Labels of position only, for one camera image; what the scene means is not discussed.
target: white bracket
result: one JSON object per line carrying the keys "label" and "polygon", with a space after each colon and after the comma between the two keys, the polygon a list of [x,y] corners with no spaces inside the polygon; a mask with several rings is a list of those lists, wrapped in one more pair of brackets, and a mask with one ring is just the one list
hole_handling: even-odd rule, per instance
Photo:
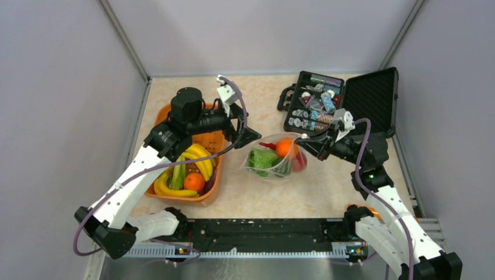
{"label": "white bracket", "polygon": [[349,134],[351,130],[355,129],[355,125],[353,124],[353,121],[354,121],[353,115],[351,114],[351,112],[347,111],[346,109],[341,108],[335,111],[335,113],[333,114],[333,122],[334,123],[341,122],[344,124],[344,131],[339,130],[335,142],[338,142],[339,140],[344,138],[344,136]]}
{"label": "white bracket", "polygon": [[238,100],[238,96],[235,91],[231,88],[231,86],[227,85],[222,79],[222,75],[217,76],[217,82],[219,82],[222,86],[217,88],[218,96],[220,100],[222,100],[222,104],[225,110],[225,114],[230,117],[231,108],[230,105],[234,104]]}

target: yellow banana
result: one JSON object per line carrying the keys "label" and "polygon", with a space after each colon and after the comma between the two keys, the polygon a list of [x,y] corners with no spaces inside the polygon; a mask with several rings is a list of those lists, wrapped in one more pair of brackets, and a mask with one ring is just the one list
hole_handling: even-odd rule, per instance
{"label": "yellow banana", "polygon": [[[208,150],[206,150],[206,148],[205,148],[205,147],[203,147],[203,146],[201,146],[201,145],[199,145],[199,144],[194,143],[191,147],[192,147],[192,149],[194,149],[195,151],[196,151],[196,150],[203,151],[203,154],[206,154],[205,156],[211,156],[211,153],[210,153]],[[210,162],[211,162],[211,165],[212,165],[213,167],[216,167],[216,166],[217,166],[217,162],[215,161],[215,159],[210,159]]]}
{"label": "yellow banana", "polygon": [[167,170],[165,170],[162,174],[160,174],[158,178],[155,179],[155,182],[153,183],[153,189],[155,190],[156,194],[165,195],[165,193],[163,193],[163,191],[159,188],[159,185],[163,184],[163,182],[165,182],[166,185],[166,182],[168,181],[170,175],[172,175],[172,172],[173,172],[173,167],[170,167]]}
{"label": "yellow banana", "polygon": [[155,193],[158,195],[165,195],[167,197],[199,197],[197,191],[190,190],[171,190],[167,187],[167,180],[170,177],[171,172],[168,170],[163,172],[158,178],[156,178],[155,183],[153,185],[153,189]]}
{"label": "yellow banana", "polygon": [[[199,158],[197,155],[194,155],[192,153],[188,152],[183,152],[182,155],[186,157],[186,159],[197,159]],[[201,172],[201,175],[203,175],[205,181],[209,181],[211,175],[213,174],[213,167],[211,165],[211,162],[209,160],[202,160],[200,162],[195,162],[196,166]]]}

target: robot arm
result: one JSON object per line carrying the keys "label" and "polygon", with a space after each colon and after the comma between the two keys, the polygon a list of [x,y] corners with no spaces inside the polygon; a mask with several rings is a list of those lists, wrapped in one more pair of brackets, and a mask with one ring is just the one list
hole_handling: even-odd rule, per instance
{"label": "robot arm", "polygon": [[[401,275],[399,279],[407,279],[410,258],[414,279],[460,279],[462,262],[459,257],[455,253],[446,254],[421,228],[385,172],[383,163],[388,160],[385,138],[369,139],[359,160],[361,144],[347,136],[353,129],[352,115],[342,108],[335,112],[334,123],[327,130],[312,136],[303,135],[295,141],[319,160],[334,155],[360,165],[358,174],[355,171],[351,173],[354,188],[381,215],[384,223],[366,207],[352,205],[344,214],[349,234],[370,244],[395,274]],[[356,176],[359,176],[366,190]],[[395,213],[383,202],[389,204]],[[400,220],[407,227],[407,233]],[[412,241],[411,252],[407,235]]]}
{"label": "robot arm", "polygon": [[[135,242],[174,234],[180,222],[178,213],[164,210],[139,218],[128,216],[167,164],[175,162],[192,145],[192,135],[222,131],[225,139],[232,142],[222,153],[261,138],[245,126],[247,113],[235,104],[240,92],[224,80],[222,76],[217,79],[221,84],[217,89],[221,102],[218,108],[204,108],[198,89],[180,89],[170,102],[167,120],[151,129],[132,163],[109,191],[89,208],[76,211],[74,216],[86,234],[110,257],[122,257]],[[237,129],[232,119],[237,119]]]}

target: black case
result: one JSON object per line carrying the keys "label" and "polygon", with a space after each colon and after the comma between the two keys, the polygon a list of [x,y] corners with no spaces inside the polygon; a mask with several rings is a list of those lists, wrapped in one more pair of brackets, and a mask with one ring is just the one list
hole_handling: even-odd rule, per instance
{"label": "black case", "polygon": [[[347,81],[317,73],[301,71],[297,83],[284,89],[278,102],[277,109],[279,111],[288,111],[284,121],[285,131],[294,131],[297,133],[311,132],[310,130],[291,126],[288,122],[290,117],[294,117],[292,116],[294,110],[307,110],[299,100],[303,92],[309,91],[311,94],[315,95],[315,97],[320,98],[319,92],[301,89],[301,87],[306,85],[316,85],[309,80],[311,75],[318,75],[341,81],[341,97],[340,102],[337,104],[337,108],[345,108],[351,112],[354,120],[364,117],[369,118],[372,124],[372,134],[382,134],[386,138],[390,138],[395,134],[395,114],[399,80],[399,73],[395,67],[353,77]],[[299,116],[297,116],[297,118],[314,121]],[[350,132],[350,135],[354,139],[360,139],[364,135],[364,131],[365,125],[357,125],[356,128]]]}

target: orange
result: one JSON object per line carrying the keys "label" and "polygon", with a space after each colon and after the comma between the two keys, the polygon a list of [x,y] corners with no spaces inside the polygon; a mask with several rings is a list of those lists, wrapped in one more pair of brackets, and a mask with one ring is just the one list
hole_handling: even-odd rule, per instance
{"label": "orange", "polygon": [[280,141],[277,142],[277,146],[275,147],[275,153],[277,153],[277,156],[281,158],[287,156],[289,159],[294,158],[299,153],[299,147],[297,147],[297,145],[294,144],[294,147],[292,147],[292,152],[291,152],[291,146],[293,141],[294,141],[293,138],[280,139]]}
{"label": "orange", "polygon": [[200,192],[204,188],[204,178],[200,173],[189,173],[184,179],[184,190]]}

